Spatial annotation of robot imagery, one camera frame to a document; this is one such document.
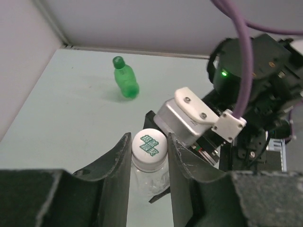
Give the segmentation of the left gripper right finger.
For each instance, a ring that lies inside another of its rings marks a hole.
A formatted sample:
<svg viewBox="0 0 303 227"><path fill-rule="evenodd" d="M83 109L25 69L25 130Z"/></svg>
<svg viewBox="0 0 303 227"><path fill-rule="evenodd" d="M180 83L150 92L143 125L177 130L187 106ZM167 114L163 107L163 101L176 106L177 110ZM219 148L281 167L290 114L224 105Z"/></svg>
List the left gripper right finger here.
<svg viewBox="0 0 303 227"><path fill-rule="evenodd" d="M300 172L223 172L168 135L173 224L176 227L300 227Z"/></svg>

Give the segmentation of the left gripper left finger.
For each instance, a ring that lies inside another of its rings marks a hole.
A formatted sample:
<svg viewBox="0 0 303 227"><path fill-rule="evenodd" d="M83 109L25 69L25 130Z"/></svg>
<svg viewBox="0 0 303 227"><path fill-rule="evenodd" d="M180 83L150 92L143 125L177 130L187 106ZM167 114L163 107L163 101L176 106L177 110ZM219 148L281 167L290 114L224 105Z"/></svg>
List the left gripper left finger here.
<svg viewBox="0 0 303 227"><path fill-rule="evenodd" d="M0 172L3 227L124 227L132 136L71 174L63 169Z"/></svg>

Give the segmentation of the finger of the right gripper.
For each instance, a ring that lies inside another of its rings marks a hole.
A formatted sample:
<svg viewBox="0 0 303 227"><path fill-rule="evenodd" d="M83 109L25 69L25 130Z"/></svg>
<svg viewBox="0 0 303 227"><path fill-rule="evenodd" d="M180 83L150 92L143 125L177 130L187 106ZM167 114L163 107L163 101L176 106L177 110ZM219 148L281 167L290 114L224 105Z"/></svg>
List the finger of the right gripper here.
<svg viewBox="0 0 303 227"><path fill-rule="evenodd" d="M158 201L159 199L161 199L162 197L164 197L164 196L167 195L167 194L170 194L170 189L166 189L166 190L163 191L162 193L153 196L153 197L149 200L149 203L152 204L152 203Z"/></svg>

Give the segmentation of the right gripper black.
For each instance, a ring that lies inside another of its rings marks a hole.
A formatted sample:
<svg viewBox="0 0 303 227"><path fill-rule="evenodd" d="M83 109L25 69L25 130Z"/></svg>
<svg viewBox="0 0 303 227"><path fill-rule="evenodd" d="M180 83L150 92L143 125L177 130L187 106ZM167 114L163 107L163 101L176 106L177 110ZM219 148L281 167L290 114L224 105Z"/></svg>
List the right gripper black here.
<svg viewBox="0 0 303 227"><path fill-rule="evenodd" d="M236 140L228 143L208 130L189 150L209 164L219 164L222 171L266 171L270 169L266 152L269 139L264 130L244 129Z"/></svg>

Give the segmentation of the clear plastic bottle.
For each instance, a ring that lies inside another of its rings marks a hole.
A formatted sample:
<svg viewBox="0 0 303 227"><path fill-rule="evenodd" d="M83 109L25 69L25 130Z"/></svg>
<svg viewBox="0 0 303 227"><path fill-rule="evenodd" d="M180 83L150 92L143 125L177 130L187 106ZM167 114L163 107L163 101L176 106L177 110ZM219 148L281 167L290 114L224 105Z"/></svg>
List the clear plastic bottle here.
<svg viewBox="0 0 303 227"><path fill-rule="evenodd" d="M144 172L133 163L131 166L130 191L144 202L165 191L170 186L168 162L155 172Z"/></svg>

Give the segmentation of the white bottle cap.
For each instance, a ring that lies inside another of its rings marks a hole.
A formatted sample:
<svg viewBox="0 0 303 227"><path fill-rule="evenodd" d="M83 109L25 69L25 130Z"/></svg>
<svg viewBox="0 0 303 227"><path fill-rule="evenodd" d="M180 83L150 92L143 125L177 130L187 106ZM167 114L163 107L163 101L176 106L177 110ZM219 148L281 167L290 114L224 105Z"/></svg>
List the white bottle cap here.
<svg viewBox="0 0 303 227"><path fill-rule="evenodd" d="M132 162L141 171L156 172L166 161L168 142L159 130L148 128L139 131L132 141Z"/></svg>

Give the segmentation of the green plastic bottle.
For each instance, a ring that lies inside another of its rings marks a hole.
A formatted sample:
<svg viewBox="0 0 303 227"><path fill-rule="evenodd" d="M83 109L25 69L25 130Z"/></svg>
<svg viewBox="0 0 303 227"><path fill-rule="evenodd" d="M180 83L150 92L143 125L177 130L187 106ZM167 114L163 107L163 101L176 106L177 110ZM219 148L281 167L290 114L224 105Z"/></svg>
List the green plastic bottle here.
<svg viewBox="0 0 303 227"><path fill-rule="evenodd" d="M115 81L125 98L135 99L139 94L139 85L137 83L133 69L125 64L125 66L120 69L114 69Z"/></svg>

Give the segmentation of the green bottle cap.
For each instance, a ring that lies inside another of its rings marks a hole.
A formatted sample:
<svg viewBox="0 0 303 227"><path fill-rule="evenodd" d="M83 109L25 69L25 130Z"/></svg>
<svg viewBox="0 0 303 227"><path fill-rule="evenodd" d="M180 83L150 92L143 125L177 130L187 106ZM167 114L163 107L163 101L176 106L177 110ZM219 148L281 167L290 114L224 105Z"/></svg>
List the green bottle cap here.
<svg viewBox="0 0 303 227"><path fill-rule="evenodd" d="M112 62L113 62L114 68L117 70L120 70L125 66L125 61L124 61L123 57L121 57L121 56L114 57Z"/></svg>

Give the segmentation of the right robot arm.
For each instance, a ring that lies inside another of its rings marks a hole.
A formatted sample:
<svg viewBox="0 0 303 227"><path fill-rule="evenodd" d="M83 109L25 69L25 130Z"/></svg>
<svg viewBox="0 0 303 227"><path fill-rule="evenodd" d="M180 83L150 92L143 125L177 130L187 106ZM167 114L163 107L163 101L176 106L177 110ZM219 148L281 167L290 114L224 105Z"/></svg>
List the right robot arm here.
<svg viewBox="0 0 303 227"><path fill-rule="evenodd" d="M271 139L289 142L293 138L291 112L301 99L303 89L303 56L294 48L292 39L274 40L267 34L252 38L254 53L253 82L250 98L239 124L236 138L219 135L219 125L202 125L189 118L168 100L155 113L146 114L144 128L164 134L176 134L185 147L222 171L282 170L286 165L267 150ZM238 97L241 80L240 47L237 39L220 42L210 55L207 73L213 89L195 105L204 123L227 118Z"/></svg>

